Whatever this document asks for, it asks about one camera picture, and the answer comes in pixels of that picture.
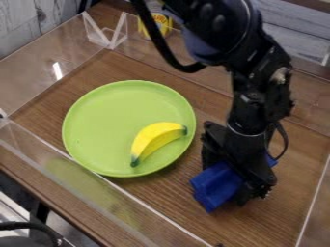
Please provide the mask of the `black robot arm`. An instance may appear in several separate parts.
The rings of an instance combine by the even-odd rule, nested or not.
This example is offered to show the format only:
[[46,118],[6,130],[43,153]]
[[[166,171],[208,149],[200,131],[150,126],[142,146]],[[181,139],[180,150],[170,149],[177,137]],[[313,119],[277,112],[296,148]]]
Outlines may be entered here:
[[269,142],[275,133],[285,134],[280,120],[293,107],[291,59],[265,33],[251,0],[158,1],[181,27],[190,65],[173,57],[144,0],[129,0],[166,63],[186,73],[221,66],[232,76],[225,123],[202,123],[201,172],[190,179],[194,199],[206,211],[228,201],[241,206],[265,198],[276,184]]

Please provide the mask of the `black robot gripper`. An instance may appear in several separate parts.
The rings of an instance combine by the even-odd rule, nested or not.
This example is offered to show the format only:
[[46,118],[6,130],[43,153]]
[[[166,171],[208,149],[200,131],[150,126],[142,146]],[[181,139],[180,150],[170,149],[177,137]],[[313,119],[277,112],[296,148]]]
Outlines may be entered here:
[[259,197],[264,199],[276,184],[276,177],[268,166],[264,147],[264,133],[244,135],[228,125],[202,123],[201,168],[205,170],[227,161],[229,168],[243,178],[233,201],[239,206]]

